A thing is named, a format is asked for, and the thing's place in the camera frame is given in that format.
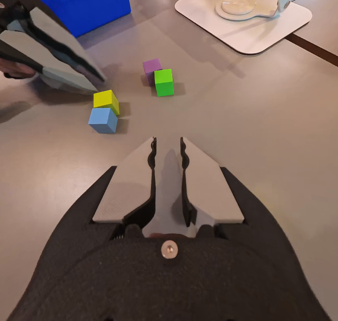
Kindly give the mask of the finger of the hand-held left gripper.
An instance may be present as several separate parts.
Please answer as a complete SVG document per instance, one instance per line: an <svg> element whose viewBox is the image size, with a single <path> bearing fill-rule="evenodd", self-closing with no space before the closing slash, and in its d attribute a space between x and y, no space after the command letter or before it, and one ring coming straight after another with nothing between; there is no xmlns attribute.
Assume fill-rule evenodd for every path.
<svg viewBox="0 0 338 321"><path fill-rule="evenodd" d="M50 87L82 94L98 92L97 88L71 66L61 62L40 43L23 32L4 31L0 38L36 63L42 65L41 79Z"/></svg>
<svg viewBox="0 0 338 321"><path fill-rule="evenodd" d="M53 57L84 75L90 82L105 82L106 77L86 54L77 39L38 7L29 12L28 34Z"/></svg>

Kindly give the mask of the yellow foam cube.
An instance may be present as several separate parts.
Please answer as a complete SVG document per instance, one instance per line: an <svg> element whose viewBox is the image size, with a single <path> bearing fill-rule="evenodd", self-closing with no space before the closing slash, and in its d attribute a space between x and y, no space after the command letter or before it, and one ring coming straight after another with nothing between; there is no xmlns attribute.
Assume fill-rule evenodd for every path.
<svg viewBox="0 0 338 321"><path fill-rule="evenodd" d="M112 90L93 94L93 108L110 108L116 116L120 115L119 101Z"/></svg>

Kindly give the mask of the white document stand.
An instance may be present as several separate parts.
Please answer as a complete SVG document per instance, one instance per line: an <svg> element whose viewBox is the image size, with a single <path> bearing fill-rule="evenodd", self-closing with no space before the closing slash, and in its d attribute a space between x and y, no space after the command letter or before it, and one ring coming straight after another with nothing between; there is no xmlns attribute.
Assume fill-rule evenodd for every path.
<svg viewBox="0 0 338 321"><path fill-rule="evenodd" d="M312 19L292 0L179 0L175 10L245 55L266 51Z"/></svg>

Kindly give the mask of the person's left hand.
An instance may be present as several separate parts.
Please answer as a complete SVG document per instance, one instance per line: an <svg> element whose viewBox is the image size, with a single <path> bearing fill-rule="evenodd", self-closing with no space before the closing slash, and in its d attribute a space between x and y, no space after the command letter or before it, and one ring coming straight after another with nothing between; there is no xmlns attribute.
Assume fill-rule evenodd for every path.
<svg viewBox="0 0 338 321"><path fill-rule="evenodd" d="M0 59L0 70L9 79L27 79L36 75L36 71L27 65Z"/></svg>

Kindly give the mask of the green foam cube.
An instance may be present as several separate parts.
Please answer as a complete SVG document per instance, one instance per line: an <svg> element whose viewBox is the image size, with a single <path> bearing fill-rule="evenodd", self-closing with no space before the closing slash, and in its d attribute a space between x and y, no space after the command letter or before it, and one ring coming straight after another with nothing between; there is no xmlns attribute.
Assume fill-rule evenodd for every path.
<svg viewBox="0 0 338 321"><path fill-rule="evenodd" d="M158 97L174 95L171 69L154 71L154 81Z"/></svg>

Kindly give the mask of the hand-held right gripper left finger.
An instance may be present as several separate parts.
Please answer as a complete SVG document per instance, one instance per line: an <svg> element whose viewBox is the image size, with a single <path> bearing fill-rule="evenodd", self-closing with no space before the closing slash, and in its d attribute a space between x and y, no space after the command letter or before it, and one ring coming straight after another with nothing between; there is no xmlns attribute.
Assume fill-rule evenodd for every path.
<svg viewBox="0 0 338 321"><path fill-rule="evenodd" d="M94 222L137 224L143 229L153 219L156 153L157 139L151 137L117 165Z"/></svg>

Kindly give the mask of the blue plastic bin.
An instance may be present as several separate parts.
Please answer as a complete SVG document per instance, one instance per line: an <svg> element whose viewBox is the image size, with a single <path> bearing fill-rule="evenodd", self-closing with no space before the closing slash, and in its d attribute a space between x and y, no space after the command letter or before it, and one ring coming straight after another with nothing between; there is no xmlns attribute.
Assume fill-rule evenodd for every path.
<svg viewBox="0 0 338 321"><path fill-rule="evenodd" d="M129 0L40 0L74 37L131 13Z"/></svg>

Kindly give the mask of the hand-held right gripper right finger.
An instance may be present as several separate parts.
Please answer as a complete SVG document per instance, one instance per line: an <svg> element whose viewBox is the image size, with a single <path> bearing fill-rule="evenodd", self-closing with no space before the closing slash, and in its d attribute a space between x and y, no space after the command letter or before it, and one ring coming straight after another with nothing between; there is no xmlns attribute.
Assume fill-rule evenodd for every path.
<svg viewBox="0 0 338 321"><path fill-rule="evenodd" d="M187 227L238 224L244 221L219 164L187 138L180 138L182 208Z"/></svg>

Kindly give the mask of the purple foam cube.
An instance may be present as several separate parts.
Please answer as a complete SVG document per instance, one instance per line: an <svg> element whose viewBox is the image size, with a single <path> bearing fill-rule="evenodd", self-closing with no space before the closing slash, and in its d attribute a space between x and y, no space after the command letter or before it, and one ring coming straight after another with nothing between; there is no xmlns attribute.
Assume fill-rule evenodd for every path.
<svg viewBox="0 0 338 321"><path fill-rule="evenodd" d="M155 58L143 62L143 69L148 86L155 86L154 72L163 69L160 60Z"/></svg>

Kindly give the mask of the light blue foam cube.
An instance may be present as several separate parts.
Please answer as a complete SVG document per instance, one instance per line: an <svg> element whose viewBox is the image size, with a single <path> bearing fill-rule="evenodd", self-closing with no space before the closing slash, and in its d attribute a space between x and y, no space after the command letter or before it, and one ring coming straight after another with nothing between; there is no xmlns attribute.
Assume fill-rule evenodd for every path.
<svg viewBox="0 0 338 321"><path fill-rule="evenodd" d="M111 108L93 108L88 125L100 134L116 133L118 118Z"/></svg>

